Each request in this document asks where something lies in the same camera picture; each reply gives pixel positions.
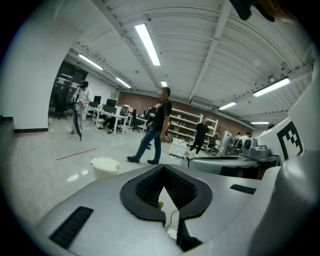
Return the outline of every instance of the sneaker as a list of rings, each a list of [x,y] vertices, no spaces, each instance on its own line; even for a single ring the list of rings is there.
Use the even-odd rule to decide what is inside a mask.
[[[126,159],[131,163],[139,163],[139,160],[137,160],[134,155],[133,156],[127,156]]]
[[[154,160],[148,160],[147,162],[150,165],[157,165],[157,163]]]

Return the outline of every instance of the white shirt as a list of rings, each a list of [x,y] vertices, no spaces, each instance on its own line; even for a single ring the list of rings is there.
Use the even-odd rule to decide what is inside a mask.
[[[75,91],[76,95],[79,95],[77,102],[89,102],[91,100],[91,90],[87,88],[85,91],[82,88],[78,88]],[[83,104],[83,111],[87,112],[89,104]]]

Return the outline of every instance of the white ceiling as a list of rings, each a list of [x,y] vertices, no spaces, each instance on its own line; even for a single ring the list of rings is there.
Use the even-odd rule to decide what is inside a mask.
[[[224,0],[65,0],[59,15],[82,32],[70,50],[74,61],[80,61],[76,54],[82,52],[104,67],[106,81],[117,84],[115,77],[121,77],[142,93],[155,93],[165,80],[172,97],[185,102],[216,38],[194,97],[222,106],[248,95],[225,112],[245,122],[277,124],[306,89],[311,75],[258,98],[250,95],[268,84],[268,76],[280,78],[302,67],[311,41],[301,26],[269,22],[254,8],[251,18],[243,21],[231,7],[224,25],[219,21],[223,4]],[[142,23],[161,66],[153,66],[135,30]],[[254,60],[261,64],[254,65]]]

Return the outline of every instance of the brick wall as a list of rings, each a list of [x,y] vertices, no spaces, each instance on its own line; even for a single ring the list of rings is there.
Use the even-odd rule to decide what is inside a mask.
[[[135,94],[129,92],[120,92],[118,97],[118,103],[122,105],[129,105],[133,107],[138,114],[143,114],[144,110],[149,106],[154,106],[159,101],[156,97],[151,97],[142,94]],[[245,135],[246,132],[251,132],[252,130],[246,126],[241,125],[240,123],[234,122],[232,120],[226,119],[220,115],[214,114],[212,112],[196,108],[194,106],[189,106],[180,102],[172,101],[172,108],[178,109],[181,111],[185,111],[188,113],[192,113],[195,115],[204,115],[209,119],[217,120],[218,119],[218,126],[219,133],[221,134],[223,131],[229,131],[232,133],[232,136],[241,132],[242,135]]]

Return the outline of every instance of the black opening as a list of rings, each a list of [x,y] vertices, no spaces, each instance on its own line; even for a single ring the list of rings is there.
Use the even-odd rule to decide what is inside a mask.
[[[187,219],[201,216],[212,200],[212,190],[203,181],[170,165],[159,164],[124,184],[120,199],[137,218],[162,222],[164,226],[166,215],[157,209],[164,187],[179,210],[176,243],[185,251],[200,245],[202,242],[189,235],[184,223]]]

